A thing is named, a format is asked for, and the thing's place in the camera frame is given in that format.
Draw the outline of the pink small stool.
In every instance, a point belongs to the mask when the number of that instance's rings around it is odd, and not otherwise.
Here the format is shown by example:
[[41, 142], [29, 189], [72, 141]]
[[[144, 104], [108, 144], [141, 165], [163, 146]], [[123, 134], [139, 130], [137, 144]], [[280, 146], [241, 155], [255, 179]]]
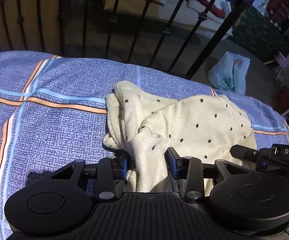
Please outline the pink small stool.
[[278, 54], [274, 56], [273, 60], [265, 62], [264, 65], [269, 65], [271, 63], [276, 64], [276, 67], [274, 67], [273, 70], [275, 72], [277, 72], [277, 75], [275, 78], [275, 80], [277, 81], [279, 79], [279, 76], [281, 75], [282, 71], [289, 68], [289, 63], [288, 63], [287, 59], [285, 58], [285, 56], [281, 52], [278, 52]]

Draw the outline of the white plastic bag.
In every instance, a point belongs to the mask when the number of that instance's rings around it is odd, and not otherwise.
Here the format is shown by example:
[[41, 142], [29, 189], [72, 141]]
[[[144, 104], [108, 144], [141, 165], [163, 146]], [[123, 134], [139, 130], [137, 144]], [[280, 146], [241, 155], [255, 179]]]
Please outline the white plastic bag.
[[249, 58], [227, 51], [208, 72], [208, 80], [218, 90], [244, 95], [249, 65]]

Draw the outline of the blue plaid bed sheet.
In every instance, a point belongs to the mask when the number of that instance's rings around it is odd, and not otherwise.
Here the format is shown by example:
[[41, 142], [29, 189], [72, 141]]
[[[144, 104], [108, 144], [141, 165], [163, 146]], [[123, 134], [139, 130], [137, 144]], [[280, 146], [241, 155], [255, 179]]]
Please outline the blue plaid bed sheet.
[[36, 51], [0, 52], [0, 239], [9, 237], [7, 198], [48, 171], [109, 156], [105, 97], [129, 81], [164, 98], [220, 95], [207, 85], [104, 59]]

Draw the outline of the black metal bed frame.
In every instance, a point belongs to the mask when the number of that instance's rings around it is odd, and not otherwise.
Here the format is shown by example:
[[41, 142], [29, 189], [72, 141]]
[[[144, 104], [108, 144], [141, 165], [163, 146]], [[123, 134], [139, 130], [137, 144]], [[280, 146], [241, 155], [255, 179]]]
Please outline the black metal bed frame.
[[140, 61], [173, 75], [191, 79], [245, 11], [243, 0], [230, 2], [231, 12], [212, 38], [198, 34], [216, 0], [197, 0], [205, 10], [194, 27], [173, 24], [184, 0], [168, 22], [146, 18], [153, 0], [146, 0], [141, 16], [104, 9], [103, 0], [0, 0], [0, 51], [31, 50], [60, 56], [107, 58], [111, 43], [127, 46], [122, 62]]

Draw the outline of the cream polka dot garment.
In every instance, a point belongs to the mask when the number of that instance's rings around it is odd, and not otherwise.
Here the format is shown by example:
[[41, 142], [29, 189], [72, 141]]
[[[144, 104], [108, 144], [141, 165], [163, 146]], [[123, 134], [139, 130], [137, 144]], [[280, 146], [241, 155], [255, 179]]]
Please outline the cream polka dot garment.
[[125, 150], [135, 162], [126, 176], [128, 191], [171, 189], [165, 160], [169, 147], [181, 157], [195, 157], [208, 164], [224, 159], [254, 167], [230, 154], [234, 145], [256, 148], [256, 140], [247, 114], [226, 96], [168, 99], [120, 81], [105, 100], [108, 133], [103, 143]]

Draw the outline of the white wicker bed with cushions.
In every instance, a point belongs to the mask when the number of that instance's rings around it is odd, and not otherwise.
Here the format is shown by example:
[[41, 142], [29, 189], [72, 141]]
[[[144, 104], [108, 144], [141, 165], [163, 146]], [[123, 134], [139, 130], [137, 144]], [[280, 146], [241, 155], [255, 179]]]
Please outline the white wicker bed with cushions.
[[[103, 0], [104, 9], [112, 11], [116, 0]], [[153, 0], [146, 12], [146, 18], [168, 22], [179, 0]], [[122, 14], [141, 16], [146, 0], [118, 0], [117, 12]], [[216, 0], [214, 7], [207, 13], [207, 20], [200, 24], [197, 33], [212, 38], [224, 19], [231, 12], [230, 2]], [[205, 10], [202, 2], [197, 0], [184, 0], [178, 10], [173, 24], [190, 30], [198, 21], [199, 14]]]

